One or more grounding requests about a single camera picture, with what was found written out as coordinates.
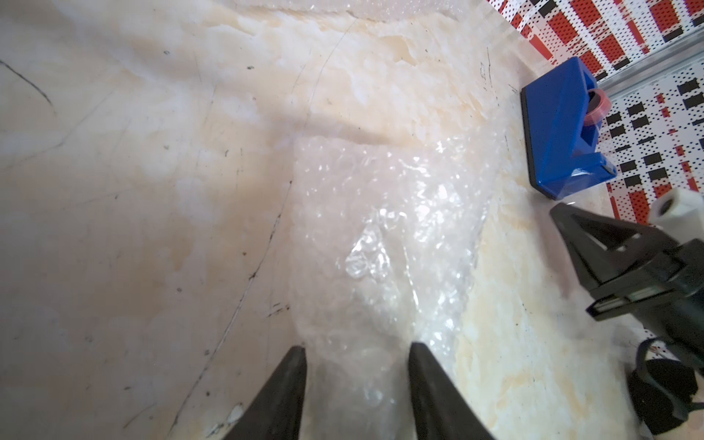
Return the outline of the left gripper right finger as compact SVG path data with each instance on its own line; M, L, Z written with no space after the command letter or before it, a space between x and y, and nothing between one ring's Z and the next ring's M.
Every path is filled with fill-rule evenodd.
M493 440L426 344L412 343L408 372L418 439Z

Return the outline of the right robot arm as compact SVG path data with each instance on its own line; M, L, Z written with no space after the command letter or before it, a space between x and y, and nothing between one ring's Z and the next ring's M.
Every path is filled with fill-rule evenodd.
M651 337L635 356L628 388L653 435L685 425L703 408L703 198L672 190L656 201L654 225L558 203L550 216L568 249L596 321L632 315Z

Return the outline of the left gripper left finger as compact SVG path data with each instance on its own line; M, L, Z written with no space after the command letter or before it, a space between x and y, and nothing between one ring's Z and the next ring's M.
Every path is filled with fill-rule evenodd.
M298 439L307 378L306 351L292 346L249 408L224 436L236 439Z

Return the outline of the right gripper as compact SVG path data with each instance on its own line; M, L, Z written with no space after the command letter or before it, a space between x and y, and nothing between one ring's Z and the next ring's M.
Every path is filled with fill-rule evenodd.
M597 321L633 315L689 364L703 362L703 195L674 189L640 225L558 203L550 217Z

